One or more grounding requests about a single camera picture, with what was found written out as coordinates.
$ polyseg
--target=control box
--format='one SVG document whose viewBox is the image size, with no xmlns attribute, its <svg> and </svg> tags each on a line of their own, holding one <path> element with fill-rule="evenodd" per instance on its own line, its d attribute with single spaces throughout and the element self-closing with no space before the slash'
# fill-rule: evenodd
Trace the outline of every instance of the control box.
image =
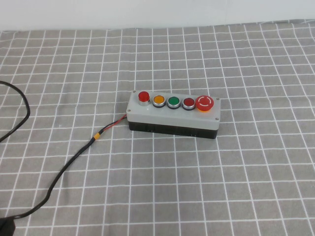
<svg viewBox="0 0 315 236">
<path fill-rule="evenodd" d="M 133 91 L 126 113 L 130 130 L 215 139 L 220 106 L 206 95 Z"/>
</svg>

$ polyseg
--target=black wire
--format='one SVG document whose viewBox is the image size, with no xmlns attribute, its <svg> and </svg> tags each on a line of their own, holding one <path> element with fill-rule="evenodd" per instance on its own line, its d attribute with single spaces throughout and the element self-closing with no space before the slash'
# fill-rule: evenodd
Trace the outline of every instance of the black wire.
<svg viewBox="0 0 315 236">
<path fill-rule="evenodd" d="M 25 123 L 25 121 L 27 121 L 27 119 L 30 117 L 31 109 L 30 109 L 30 105 L 29 105 L 28 100 L 26 99 L 24 93 L 19 88 L 15 87 L 14 85 L 12 85 L 8 82 L 5 82 L 5 81 L 0 81 L 0 84 L 7 85 L 7 86 L 13 88 L 15 91 L 17 91 L 22 96 L 23 101 L 24 101 L 25 106 L 26 106 L 26 110 L 27 110 L 27 114 L 24 117 L 24 119 L 21 120 L 21 122 L 18 123 L 13 129 L 11 129 L 6 135 L 4 135 L 3 137 L 0 138 L 0 143 L 1 143 L 7 137 L 9 137 L 11 134 L 13 134 L 18 128 L 20 128 Z"/>
<path fill-rule="evenodd" d="M 103 132 L 104 129 L 106 129 L 108 126 L 116 123 L 117 121 L 114 121 L 108 125 L 106 125 L 104 128 L 102 128 L 100 130 L 100 132 Z M 13 216 L 9 216 L 9 217 L 5 217 L 5 218 L 0 218 L 0 220 L 6 220 L 6 219 L 21 219 L 24 217 L 27 217 L 31 214 L 33 214 L 35 211 L 37 211 L 38 209 L 40 209 L 50 198 L 51 192 L 53 191 L 56 183 L 58 182 L 58 180 L 60 179 L 60 177 L 63 175 L 63 173 L 66 171 L 66 169 L 75 161 L 75 159 L 77 159 L 86 149 L 88 149 L 95 141 L 95 138 L 91 138 L 91 140 L 84 146 L 82 147 L 66 164 L 65 166 L 60 170 L 60 172 L 57 174 L 57 176 L 55 177 L 55 179 L 53 180 L 53 182 L 51 183 L 51 185 L 48 188 L 46 197 L 39 203 L 37 204 L 34 208 L 32 208 L 31 210 L 22 213 L 22 214 L 18 214 L 18 215 L 13 215 Z"/>
<path fill-rule="evenodd" d="M 17 87 L 15 87 L 14 85 L 4 82 L 4 81 L 0 81 L 0 84 L 3 85 L 7 85 L 11 88 L 13 88 L 14 90 L 16 90 L 23 98 L 25 105 L 26 105 L 26 109 L 27 109 L 27 115 L 25 116 L 25 118 L 18 124 L 16 125 L 10 132 L 8 132 L 6 135 L 4 135 L 2 138 L 0 138 L 0 142 L 2 142 L 4 139 L 6 139 L 7 137 L 9 137 L 12 133 L 14 133 L 14 131 L 16 131 L 19 127 L 21 127 L 22 124 L 25 123 L 25 121 L 29 118 L 31 110 L 30 110 L 30 106 L 28 103 L 27 98 L 25 97 L 25 95 L 23 94 L 23 92 L 21 90 L 19 90 Z M 118 122 L 114 121 L 108 125 L 106 125 L 104 128 L 102 128 L 99 131 L 99 134 L 102 134 L 104 132 L 104 129 L 106 129 L 108 126 Z M 27 217 L 31 214 L 33 214 L 35 211 L 37 211 L 38 209 L 40 209 L 50 198 L 51 192 L 53 191 L 56 183 L 58 182 L 58 180 L 60 179 L 60 177 L 63 175 L 63 173 L 67 170 L 67 168 L 75 161 L 75 159 L 77 159 L 86 149 L 88 149 L 93 143 L 95 142 L 95 138 L 91 138 L 91 140 L 84 146 L 82 147 L 73 157 L 71 157 L 71 159 L 65 164 L 65 166 L 59 171 L 59 173 L 57 174 L 57 176 L 54 178 L 53 182 L 51 183 L 51 185 L 48 188 L 46 197 L 39 203 L 37 204 L 35 207 L 33 207 L 31 210 L 22 213 L 22 214 L 18 214 L 18 215 L 12 215 L 12 216 L 8 216 L 8 217 L 4 217 L 4 218 L 0 218 L 0 220 L 7 220 L 7 219 L 21 219 L 24 217 Z"/>
</svg>

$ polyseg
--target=dark red push button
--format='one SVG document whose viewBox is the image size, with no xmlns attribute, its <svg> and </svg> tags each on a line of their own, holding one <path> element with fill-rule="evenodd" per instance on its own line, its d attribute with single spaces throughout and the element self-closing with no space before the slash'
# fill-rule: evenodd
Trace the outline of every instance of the dark red push button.
<svg viewBox="0 0 315 236">
<path fill-rule="evenodd" d="M 147 106 L 150 103 L 150 95 L 148 92 L 142 91 L 138 95 L 139 97 L 139 104 L 141 106 Z"/>
<path fill-rule="evenodd" d="M 214 105 L 214 101 L 211 97 L 209 96 L 200 96 L 197 97 L 196 99 L 196 107 L 198 110 L 202 112 L 207 112 L 209 111 Z"/>
<path fill-rule="evenodd" d="M 188 97 L 183 100 L 183 108 L 187 111 L 191 111 L 195 108 L 195 100 Z"/>
</svg>

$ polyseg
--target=black enclosure base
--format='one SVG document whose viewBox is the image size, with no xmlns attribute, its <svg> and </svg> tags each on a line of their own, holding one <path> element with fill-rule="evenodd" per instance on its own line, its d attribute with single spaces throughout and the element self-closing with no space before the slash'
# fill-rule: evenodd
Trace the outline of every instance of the black enclosure base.
<svg viewBox="0 0 315 236">
<path fill-rule="evenodd" d="M 162 124 L 148 124 L 129 121 L 129 129 L 142 132 L 160 133 L 160 134 L 175 134 L 183 136 L 192 136 L 206 139 L 215 139 L 218 130 L 196 129 L 187 127 L 178 127 Z"/>
</svg>

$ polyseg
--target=cable connector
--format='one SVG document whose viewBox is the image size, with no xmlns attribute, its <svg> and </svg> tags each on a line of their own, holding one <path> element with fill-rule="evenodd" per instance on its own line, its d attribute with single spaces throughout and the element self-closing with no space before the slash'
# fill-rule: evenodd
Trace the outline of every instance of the cable connector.
<svg viewBox="0 0 315 236">
<path fill-rule="evenodd" d="M 13 236 L 15 224 L 13 219 L 0 219 L 0 236 Z"/>
</svg>

